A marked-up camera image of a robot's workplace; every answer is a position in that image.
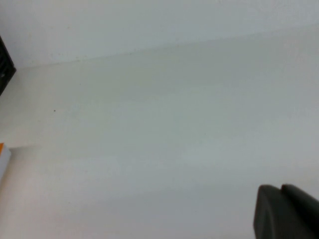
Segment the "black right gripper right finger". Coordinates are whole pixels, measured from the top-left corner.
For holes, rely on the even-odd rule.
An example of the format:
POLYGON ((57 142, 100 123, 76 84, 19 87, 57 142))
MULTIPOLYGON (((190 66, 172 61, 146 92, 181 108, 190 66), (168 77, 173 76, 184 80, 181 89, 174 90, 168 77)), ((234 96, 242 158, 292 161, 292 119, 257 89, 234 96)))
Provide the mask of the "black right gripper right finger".
POLYGON ((319 201, 316 198, 292 184, 283 184, 281 191, 304 219, 319 218, 319 201))

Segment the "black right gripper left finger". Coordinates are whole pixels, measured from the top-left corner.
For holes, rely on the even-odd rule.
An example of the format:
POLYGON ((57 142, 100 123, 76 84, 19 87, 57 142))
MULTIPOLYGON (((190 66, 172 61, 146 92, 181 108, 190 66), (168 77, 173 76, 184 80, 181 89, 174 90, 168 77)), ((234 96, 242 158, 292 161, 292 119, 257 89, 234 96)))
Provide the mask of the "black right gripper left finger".
POLYGON ((254 214, 257 239, 317 239, 319 219, 304 219, 281 188, 261 185, 254 214))

